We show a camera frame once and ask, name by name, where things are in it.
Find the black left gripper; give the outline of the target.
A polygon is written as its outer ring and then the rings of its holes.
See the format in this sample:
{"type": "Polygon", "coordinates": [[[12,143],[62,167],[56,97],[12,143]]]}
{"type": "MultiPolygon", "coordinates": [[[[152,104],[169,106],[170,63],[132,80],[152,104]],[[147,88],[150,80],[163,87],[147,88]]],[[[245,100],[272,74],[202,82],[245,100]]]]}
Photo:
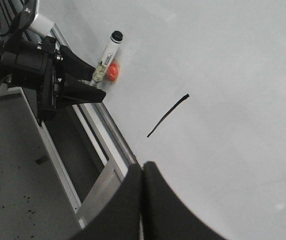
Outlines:
{"type": "Polygon", "coordinates": [[[36,91],[37,118],[52,119],[56,106],[63,108],[85,103],[101,103],[106,93],[79,80],[90,81],[95,68],[75,55],[66,45],[60,45],[60,68],[65,73],[59,83],[57,101],[53,97],[57,40],[45,37],[40,44],[26,40],[15,60],[12,85],[36,91]]]}

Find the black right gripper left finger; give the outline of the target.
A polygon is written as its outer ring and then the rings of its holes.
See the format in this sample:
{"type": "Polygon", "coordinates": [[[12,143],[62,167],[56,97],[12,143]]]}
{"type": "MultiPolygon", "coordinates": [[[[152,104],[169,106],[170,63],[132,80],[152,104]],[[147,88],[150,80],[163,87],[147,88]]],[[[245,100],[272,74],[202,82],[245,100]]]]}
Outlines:
{"type": "Polygon", "coordinates": [[[129,166],[127,174],[100,213],[72,240],[138,240],[142,198],[142,169],[129,166]]]}

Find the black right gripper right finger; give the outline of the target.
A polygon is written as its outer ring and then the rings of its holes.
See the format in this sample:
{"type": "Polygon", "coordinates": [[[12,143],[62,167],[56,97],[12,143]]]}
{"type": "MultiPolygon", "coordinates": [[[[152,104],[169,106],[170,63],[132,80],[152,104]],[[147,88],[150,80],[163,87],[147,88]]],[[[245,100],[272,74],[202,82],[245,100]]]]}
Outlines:
{"type": "Polygon", "coordinates": [[[146,240],[223,240],[179,199],[156,163],[143,166],[142,225],[146,240]]]}

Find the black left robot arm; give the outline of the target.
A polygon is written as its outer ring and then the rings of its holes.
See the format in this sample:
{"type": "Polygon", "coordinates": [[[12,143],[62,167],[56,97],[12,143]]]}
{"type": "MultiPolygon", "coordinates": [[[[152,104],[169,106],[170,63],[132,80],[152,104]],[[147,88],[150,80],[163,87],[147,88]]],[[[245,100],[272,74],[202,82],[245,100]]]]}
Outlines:
{"type": "Polygon", "coordinates": [[[36,91],[37,118],[52,119],[57,109],[85,103],[100,103],[106,93],[90,86],[94,67],[66,45],[56,47],[56,38],[44,35],[40,43],[23,34],[36,20],[37,1],[27,0],[5,33],[0,33],[0,87],[8,84],[36,91]]]}

